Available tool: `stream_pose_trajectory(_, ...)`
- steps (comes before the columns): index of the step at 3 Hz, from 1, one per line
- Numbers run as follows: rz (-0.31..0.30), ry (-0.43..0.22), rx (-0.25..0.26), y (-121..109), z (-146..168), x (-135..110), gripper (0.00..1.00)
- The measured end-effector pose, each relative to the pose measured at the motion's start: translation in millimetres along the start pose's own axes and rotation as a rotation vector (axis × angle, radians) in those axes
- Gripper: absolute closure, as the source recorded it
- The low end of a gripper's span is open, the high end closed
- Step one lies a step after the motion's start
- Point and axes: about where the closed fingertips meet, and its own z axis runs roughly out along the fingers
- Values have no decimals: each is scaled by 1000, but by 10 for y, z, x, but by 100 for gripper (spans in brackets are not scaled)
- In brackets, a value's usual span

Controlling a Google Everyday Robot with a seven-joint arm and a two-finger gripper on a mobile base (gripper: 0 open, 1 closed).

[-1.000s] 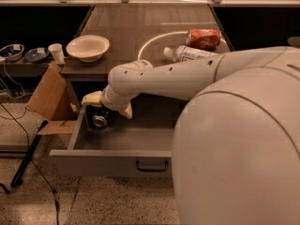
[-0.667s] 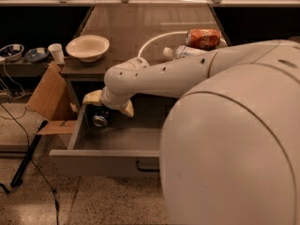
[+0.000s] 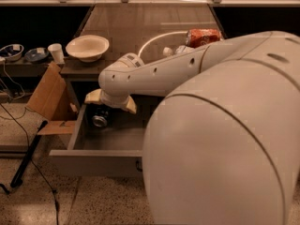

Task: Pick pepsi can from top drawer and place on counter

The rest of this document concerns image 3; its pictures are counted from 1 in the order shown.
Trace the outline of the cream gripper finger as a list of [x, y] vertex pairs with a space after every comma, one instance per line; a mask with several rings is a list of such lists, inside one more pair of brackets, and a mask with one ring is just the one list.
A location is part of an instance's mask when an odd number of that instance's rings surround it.
[[85, 96], [85, 100], [84, 103], [85, 104], [97, 104], [100, 105], [101, 104], [101, 90], [100, 89], [96, 89], [90, 93], [88, 93]]
[[137, 112], [137, 105], [132, 97], [128, 97], [126, 111], [133, 114]]

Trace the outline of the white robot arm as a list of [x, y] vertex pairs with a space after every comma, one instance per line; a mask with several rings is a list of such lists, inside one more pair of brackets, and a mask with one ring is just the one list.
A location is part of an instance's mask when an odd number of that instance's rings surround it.
[[127, 54], [86, 101], [135, 113], [160, 97], [142, 146], [159, 225], [286, 225], [300, 170], [300, 41], [269, 31], [145, 64]]

